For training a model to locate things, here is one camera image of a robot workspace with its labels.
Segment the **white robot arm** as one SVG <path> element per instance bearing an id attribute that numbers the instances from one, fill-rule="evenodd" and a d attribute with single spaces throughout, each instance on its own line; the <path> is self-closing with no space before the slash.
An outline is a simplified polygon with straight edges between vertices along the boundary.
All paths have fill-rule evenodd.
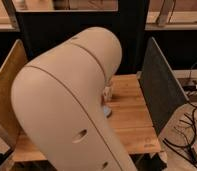
<path id="1" fill-rule="evenodd" d="M 31 60 L 15 77 L 15 115 L 57 171 L 137 171 L 102 107 L 121 59 L 115 34 L 90 27 Z"/>

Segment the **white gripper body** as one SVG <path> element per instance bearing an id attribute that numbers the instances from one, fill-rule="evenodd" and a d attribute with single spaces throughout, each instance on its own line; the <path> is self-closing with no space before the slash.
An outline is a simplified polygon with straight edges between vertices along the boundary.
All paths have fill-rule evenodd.
<path id="1" fill-rule="evenodd" d="M 111 98 L 112 98 L 112 88 L 110 86 L 106 86 L 102 94 L 102 109 L 106 117 L 110 117 L 112 113 L 111 108 L 107 105 L 107 102 L 109 102 Z"/>

